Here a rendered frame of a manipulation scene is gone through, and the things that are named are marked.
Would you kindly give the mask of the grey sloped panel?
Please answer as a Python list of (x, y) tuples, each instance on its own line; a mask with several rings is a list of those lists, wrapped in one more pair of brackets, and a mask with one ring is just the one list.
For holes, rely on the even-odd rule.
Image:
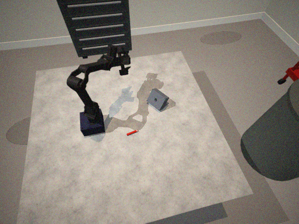
[(163, 94), (157, 88), (152, 89), (147, 102), (149, 102), (152, 106), (154, 106), (159, 111), (165, 108), (168, 105), (169, 97)]

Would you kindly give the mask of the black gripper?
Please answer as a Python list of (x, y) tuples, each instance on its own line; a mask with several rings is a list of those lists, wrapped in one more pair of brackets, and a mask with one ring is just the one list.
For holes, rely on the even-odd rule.
[[(115, 59), (117, 60), (117, 66), (121, 66), (121, 70), (119, 70), (120, 72), (120, 75), (123, 76), (123, 75), (128, 75), (128, 70), (130, 67), (124, 67), (124, 65), (120, 65), (120, 60), (119, 60), (119, 57), (122, 55), (122, 54), (128, 54), (125, 50), (124, 50), (124, 47), (123, 46), (118, 46), (117, 48), (117, 53), (118, 53), (118, 57), (116, 57)], [(117, 67), (116, 66), (116, 67)]]

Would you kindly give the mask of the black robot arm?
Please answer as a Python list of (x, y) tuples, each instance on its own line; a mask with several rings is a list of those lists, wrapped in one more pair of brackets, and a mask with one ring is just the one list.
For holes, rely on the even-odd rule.
[[(108, 45), (107, 55), (103, 54), (100, 59), (93, 63), (81, 64), (74, 70), (67, 78), (67, 85), (74, 90), (82, 102), (84, 103), (84, 116), (88, 117), (90, 125), (100, 123), (100, 108), (98, 103), (92, 101), (89, 94), (86, 92), (86, 84), (88, 82), (88, 75), (99, 70), (108, 70), (117, 66), (117, 46)], [(119, 57), (120, 65), (130, 65), (130, 57), (128, 54), (123, 54)], [(80, 79), (76, 76), (84, 73), (85, 78)]]

